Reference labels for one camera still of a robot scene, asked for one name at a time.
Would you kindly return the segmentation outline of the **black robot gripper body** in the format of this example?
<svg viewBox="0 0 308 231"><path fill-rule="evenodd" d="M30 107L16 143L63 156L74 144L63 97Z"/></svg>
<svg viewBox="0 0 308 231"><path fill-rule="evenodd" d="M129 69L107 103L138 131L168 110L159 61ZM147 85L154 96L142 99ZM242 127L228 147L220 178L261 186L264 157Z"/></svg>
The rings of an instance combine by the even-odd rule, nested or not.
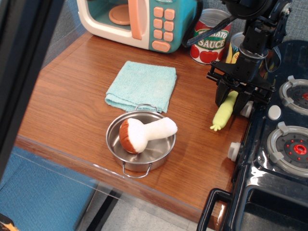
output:
<svg viewBox="0 0 308 231"><path fill-rule="evenodd" d="M231 82L231 90L238 92L247 92L250 99L262 104L268 104L271 100L275 87L264 79L259 73L258 55L267 54L268 50L264 50L261 54L252 53L240 47L240 56L235 64L212 61L207 78L218 82L219 80L227 80Z"/></svg>

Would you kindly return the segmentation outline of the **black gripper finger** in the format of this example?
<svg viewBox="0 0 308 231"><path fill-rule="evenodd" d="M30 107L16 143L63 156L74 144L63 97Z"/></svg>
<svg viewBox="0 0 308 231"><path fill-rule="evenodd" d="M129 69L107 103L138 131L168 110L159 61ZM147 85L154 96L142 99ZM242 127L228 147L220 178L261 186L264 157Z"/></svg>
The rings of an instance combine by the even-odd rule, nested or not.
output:
<svg viewBox="0 0 308 231"><path fill-rule="evenodd" d="M242 115L242 116L250 116L252 110L252 101L250 99L250 94L247 92L240 92L236 98L233 114L234 115Z"/></svg>
<svg viewBox="0 0 308 231"><path fill-rule="evenodd" d="M227 80L219 80L217 82L216 98L215 103L220 106L229 95L231 91L231 82Z"/></svg>

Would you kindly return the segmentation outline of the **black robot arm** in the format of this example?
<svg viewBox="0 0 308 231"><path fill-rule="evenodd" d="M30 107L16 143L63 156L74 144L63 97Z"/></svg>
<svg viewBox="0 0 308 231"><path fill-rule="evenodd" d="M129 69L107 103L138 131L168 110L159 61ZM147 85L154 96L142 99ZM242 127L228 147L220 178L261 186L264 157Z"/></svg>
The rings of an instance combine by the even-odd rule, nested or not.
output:
<svg viewBox="0 0 308 231"><path fill-rule="evenodd" d="M250 101L268 104L276 90L260 74L260 66L270 50L280 45L286 36L286 24L291 12L290 0L225 0L230 19L243 19L244 40L234 64L211 62L207 78L217 83L217 106L221 106L230 91L238 92L233 113L236 115Z"/></svg>

